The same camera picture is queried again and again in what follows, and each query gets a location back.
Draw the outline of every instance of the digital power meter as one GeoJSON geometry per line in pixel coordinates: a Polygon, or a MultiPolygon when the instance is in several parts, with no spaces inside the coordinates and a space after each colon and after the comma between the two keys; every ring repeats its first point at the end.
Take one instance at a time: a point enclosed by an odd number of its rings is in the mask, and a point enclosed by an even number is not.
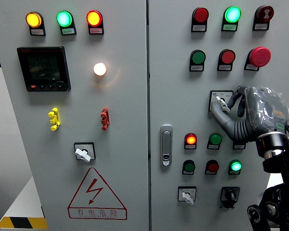
{"type": "Polygon", "coordinates": [[[27,91],[69,91],[64,47],[19,47],[19,62],[27,91]]]}

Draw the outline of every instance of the yellow terminal connector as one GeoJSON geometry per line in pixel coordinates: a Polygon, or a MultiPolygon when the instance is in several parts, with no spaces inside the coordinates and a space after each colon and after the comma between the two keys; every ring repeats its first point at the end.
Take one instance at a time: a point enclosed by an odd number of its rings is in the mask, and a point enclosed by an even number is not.
{"type": "Polygon", "coordinates": [[[59,116],[59,110],[58,108],[54,107],[49,113],[48,113],[48,117],[50,117],[51,119],[49,120],[49,122],[52,125],[51,130],[52,131],[56,131],[58,129],[58,127],[60,126],[60,116],[59,116]]]}

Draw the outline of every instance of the green indicator light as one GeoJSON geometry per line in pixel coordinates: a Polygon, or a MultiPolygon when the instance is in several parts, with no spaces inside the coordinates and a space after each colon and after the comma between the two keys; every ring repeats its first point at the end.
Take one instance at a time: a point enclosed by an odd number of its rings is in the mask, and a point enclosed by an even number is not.
{"type": "Polygon", "coordinates": [[[280,128],[280,129],[285,129],[285,126],[283,124],[277,123],[276,127],[280,128]]]}
{"type": "Polygon", "coordinates": [[[193,60],[193,62],[196,63],[196,64],[202,63],[202,62],[205,60],[205,58],[206,58],[206,57],[205,57],[204,53],[201,52],[201,51],[195,52],[195,53],[193,54],[193,56],[192,56],[192,60],[193,60]]]}
{"type": "Polygon", "coordinates": [[[213,145],[219,145],[222,142],[222,136],[218,133],[214,133],[214,134],[210,135],[209,141],[213,145]]]}
{"type": "Polygon", "coordinates": [[[227,8],[225,12],[225,19],[229,23],[236,23],[241,17],[241,10],[237,6],[227,8]]]}
{"type": "Polygon", "coordinates": [[[57,14],[57,22],[62,27],[71,25],[72,21],[72,15],[67,11],[61,11],[57,14]]]}
{"type": "Polygon", "coordinates": [[[184,169],[185,169],[186,172],[192,172],[192,171],[195,170],[195,165],[187,164],[187,165],[185,165],[184,169]]]}
{"type": "Polygon", "coordinates": [[[233,161],[233,162],[231,162],[230,168],[231,168],[233,171],[239,171],[239,170],[241,170],[241,168],[242,168],[241,162],[239,162],[239,161],[233,161]]]}

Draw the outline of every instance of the yellow and black hazard stripe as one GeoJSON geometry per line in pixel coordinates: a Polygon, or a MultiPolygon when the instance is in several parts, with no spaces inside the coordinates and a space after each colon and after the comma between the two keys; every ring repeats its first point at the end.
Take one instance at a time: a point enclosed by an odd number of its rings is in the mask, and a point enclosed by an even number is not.
{"type": "Polygon", "coordinates": [[[3,217],[0,228],[15,229],[48,229],[45,218],[3,217]]]}

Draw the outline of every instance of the robotic arm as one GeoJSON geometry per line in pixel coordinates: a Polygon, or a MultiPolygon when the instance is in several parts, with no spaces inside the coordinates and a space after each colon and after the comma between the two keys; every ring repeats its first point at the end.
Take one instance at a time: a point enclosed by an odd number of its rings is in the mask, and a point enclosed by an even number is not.
{"type": "Polygon", "coordinates": [[[240,98],[237,115],[246,119],[233,121],[217,102],[211,103],[211,114],[234,142],[256,141],[258,155],[264,158],[263,169],[281,173],[283,184],[265,190],[261,203],[248,207],[254,231],[270,231],[270,220],[289,231],[289,113],[281,95],[269,88],[238,87],[228,102],[232,108],[240,98]]]}

